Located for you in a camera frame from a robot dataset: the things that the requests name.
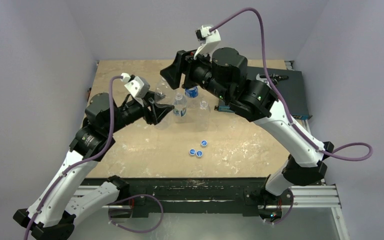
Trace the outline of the green label water bottle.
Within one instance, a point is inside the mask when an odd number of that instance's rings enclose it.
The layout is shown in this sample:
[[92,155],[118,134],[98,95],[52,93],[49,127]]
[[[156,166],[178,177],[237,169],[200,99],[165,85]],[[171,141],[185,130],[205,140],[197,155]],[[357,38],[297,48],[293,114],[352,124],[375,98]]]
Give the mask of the green label water bottle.
[[187,99],[181,94],[177,93],[174,97],[174,121],[178,124],[184,123],[186,121],[186,113],[187,113]]

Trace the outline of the blue label Pocari bottle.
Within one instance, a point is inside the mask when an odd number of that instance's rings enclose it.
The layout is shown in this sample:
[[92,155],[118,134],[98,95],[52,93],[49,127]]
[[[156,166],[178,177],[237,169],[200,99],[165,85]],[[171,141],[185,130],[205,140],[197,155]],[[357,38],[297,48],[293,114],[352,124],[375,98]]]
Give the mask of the blue label Pocari bottle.
[[199,96],[199,90],[197,86],[185,89],[184,93],[185,96],[190,99],[196,99]]

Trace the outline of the clear bottle white cap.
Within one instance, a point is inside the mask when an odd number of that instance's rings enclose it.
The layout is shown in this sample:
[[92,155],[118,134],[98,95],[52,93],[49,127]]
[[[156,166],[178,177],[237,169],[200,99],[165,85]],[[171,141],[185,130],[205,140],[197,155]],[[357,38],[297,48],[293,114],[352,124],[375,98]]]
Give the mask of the clear bottle white cap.
[[210,126],[210,106],[208,101],[202,100],[199,103],[199,109],[196,114],[197,129],[199,131],[207,131]]

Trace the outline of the blue white bottle cap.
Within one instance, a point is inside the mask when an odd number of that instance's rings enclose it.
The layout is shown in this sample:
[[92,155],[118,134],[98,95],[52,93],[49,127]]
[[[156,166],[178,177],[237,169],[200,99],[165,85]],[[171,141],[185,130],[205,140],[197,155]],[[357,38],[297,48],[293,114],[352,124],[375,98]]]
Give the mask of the blue white bottle cap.
[[198,157],[198,158],[201,158],[203,156],[203,152],[201,150],[198,150],[195,155]]

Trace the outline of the clear bottle blue cap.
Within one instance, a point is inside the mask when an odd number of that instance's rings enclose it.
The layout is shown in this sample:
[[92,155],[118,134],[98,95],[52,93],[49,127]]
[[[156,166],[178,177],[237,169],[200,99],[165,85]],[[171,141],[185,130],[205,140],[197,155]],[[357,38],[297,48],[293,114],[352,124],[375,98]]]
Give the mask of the clear bottle blue cap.
[[[173,90],[167,81],[162,77],[155,87],[155,101],[158,104],[171,105],[174,103],[176,91]],[[172,123],[172,110],[158,123],[155,128],[158,130],[167,129]]]

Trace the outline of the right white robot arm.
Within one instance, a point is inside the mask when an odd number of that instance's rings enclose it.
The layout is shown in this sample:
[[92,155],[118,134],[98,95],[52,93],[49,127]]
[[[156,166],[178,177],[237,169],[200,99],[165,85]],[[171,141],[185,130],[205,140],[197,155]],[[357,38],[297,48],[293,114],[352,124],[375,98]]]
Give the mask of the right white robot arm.
[[234,48],[219,48],[212,55],[180,50],[160,75],[172,89],[200,86],[288,150],[287,162],[268,176],[260,191],[264,202],[272,204],[289,187],[307,186],[325,177],[324,160],[333,144],[315,139],[297,124],[268,84],[249,79],[248,60]]

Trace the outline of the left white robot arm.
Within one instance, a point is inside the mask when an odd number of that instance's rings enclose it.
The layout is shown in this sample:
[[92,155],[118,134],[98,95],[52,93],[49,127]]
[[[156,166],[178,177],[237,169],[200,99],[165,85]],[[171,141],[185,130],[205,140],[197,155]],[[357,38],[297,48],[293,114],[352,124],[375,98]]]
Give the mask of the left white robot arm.
[[74,199],[86,176],[114,145],[113,134],[139,119],[149,125],[158,124],[174,106],[155,102],[154,92],[145,94],[141,102],[130,95],[117,106],[111,93],[99,93],[85,109],[82,128],[76,133],[58,172],[41,196],[28,208],[19,209],[13,219],[25,228],[24,237],[37,240],[66,240],[85,218],[105,205],[128,204],[145,193],[130,191],[130,184],[119,176],[111,176],[95,190]]

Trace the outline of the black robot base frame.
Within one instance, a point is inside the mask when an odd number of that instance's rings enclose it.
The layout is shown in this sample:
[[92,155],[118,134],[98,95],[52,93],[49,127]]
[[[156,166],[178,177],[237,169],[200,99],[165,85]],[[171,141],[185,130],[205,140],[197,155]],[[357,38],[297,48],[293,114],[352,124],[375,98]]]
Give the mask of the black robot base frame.
[[264,194],[265,177],[210,178],[124,178],[118,206],[111,206],[115,218],[147,218],[150,214],[239,214],[243,217],[278,219],[282,207],[293,202],[286,189],[278,197]]

